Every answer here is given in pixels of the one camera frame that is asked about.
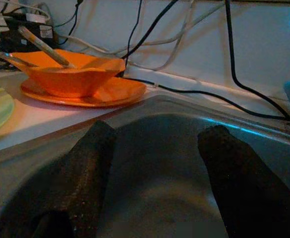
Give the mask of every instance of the stainless steel sink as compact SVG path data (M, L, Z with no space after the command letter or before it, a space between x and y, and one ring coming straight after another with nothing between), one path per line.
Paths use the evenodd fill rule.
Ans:
M228 237L197 148L197 134L216 124L250 144L290 188L290 134L275 128L170 96L98 119L119 131L99 237ZM94 121L0 151L0 211L24 181L66 153Z

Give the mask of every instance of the orange bowl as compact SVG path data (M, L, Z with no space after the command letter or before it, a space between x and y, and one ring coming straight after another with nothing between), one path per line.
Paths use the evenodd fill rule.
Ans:
M38 67L27 67L11 60L10 62L48 93L63 98L93 96L101 85L125 69L122 59L99 58L64 50L56 51L78 69L64 68L42 51L12 53L13 56ZM88 68L81 68L87 63L89 63Z

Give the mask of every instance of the kitchen counter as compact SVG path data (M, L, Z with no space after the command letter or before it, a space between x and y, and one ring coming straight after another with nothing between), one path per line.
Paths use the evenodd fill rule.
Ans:
M256 96L245 93L240 90L226 88L203 81L194 81L179 76L168 75L160 72L150 72L149 70L139 70L139 78L159 82L163 85L178 89L199 89L213 93L218 93L235 102L238 102L248 109L277 115L277 112L266 102L258 99ZM0 150L20 144L22 142L49 134L62 128L96 118L100 115L112 112L118 108L94 109L73 106L63 106L41 102L24 96L19 89L19 85L27 79L27 76L21 72L3 73L0 72L0 86L4 88L14 99L15 110L11 118L0 128ZM165 90L148 86L144 99L157 94L169 94ZM276 120L267 120L250 116L234 107L223 103L220 100L204 95L186 95L183 98L187 101L198 101L199 104L219 111L229 113L244 119L257 121L269 126L278 127L287 130L285 122ZM288 102L277 100L284 107Z

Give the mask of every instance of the white countertop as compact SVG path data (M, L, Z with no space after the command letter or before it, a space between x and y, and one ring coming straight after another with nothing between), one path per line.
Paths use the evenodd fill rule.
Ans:
M261 113L277 115L276 111L266 102L263 102L254 95L240 90L157 72L153 74L143 71L137 76L173 88L199 89L218 93L248 109ZM27 79L27 76L21 72L0 72L0 86L13 97L15 102L15 110L11 118L3 125L3 127L0 128L0 150L118 109L93 109L63 106L34 100L24 96L20 92L19 85L25 79ZM163 92L163 90L149 86L144 98L157 95L159 92ZM286 125L285 122L250 116L227 103L223 103L220 100L208 96L190 95L190 97L203 106L215 108L245 119L254 120L279 128L285 128ZM277 100L277 102L284 105L284 107L288 106L287 101Z

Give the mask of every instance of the orange saucer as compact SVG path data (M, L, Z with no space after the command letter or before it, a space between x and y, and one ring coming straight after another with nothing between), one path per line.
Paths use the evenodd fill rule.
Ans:
M146 85L123 78L110 78L92 97L60 98L47 93L33 80L27 79L20 85L21 92L40 101L82 106L82 107L113 107L128 104L141 98L146 91Z

